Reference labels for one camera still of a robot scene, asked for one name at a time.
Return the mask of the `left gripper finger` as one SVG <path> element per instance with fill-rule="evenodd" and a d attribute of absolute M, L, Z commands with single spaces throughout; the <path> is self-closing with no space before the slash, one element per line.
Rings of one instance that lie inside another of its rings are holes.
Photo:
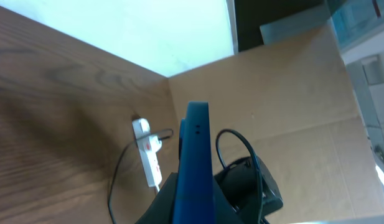
<path fill-rule="evenodd" d="M 165 181 L 152 204 L 136 223 L 172 223 L 178 173 L 173 172 Z M 226 200 L 220 186 L 213 179 L 215 221 L 219 224 L 243 223 Z"/>

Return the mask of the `blue Samsung Galaxy smartphone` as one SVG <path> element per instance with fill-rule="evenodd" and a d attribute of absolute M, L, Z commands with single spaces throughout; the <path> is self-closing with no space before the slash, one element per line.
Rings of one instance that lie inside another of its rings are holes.
<path fill-rule="evenodd" d="M 191 101 L 180 124 L 180 161 L 172 222 L 215 223 L 208 103 Z"/>

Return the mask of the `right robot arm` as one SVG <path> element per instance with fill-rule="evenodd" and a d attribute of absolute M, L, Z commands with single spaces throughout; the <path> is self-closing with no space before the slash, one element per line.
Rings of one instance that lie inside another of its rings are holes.
<path fill-rule="evenodd" d="M 278 185 L 261 159 L 262 184 L 250 157 L 242 157 L 214 175 L 226 200 L 243 223 L 268 223 L 266 216 L 283 207 Z"/>

